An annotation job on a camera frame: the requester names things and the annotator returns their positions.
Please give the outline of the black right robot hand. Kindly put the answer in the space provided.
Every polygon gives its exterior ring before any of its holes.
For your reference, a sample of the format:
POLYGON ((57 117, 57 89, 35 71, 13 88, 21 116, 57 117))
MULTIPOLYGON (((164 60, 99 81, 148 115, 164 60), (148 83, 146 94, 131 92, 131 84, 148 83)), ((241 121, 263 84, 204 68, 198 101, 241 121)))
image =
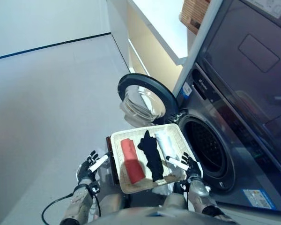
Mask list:
POLYGON ((193 158, 184 152, 182 155, 182 160, 178 161, 173 157, 166 156, 166 160, 176 167, 182 169, 186 173, 186 180, 200 180, 202 181, 203 174, 201 171, 200 163, 193 160, 193 158))

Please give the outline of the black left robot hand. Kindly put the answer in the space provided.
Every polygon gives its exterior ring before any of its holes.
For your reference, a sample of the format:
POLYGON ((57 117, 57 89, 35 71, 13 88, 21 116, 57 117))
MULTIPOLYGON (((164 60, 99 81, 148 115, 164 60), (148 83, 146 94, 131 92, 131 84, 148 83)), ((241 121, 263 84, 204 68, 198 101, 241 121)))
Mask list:
POLYGON ((77 169, 76 179, 78 183, 82 180, 94 181, 98 168, 101 167, 109 159, 109 157, 110 153, 106 153, 102 157, 99 157, 95 150, 92 151, 77 169))

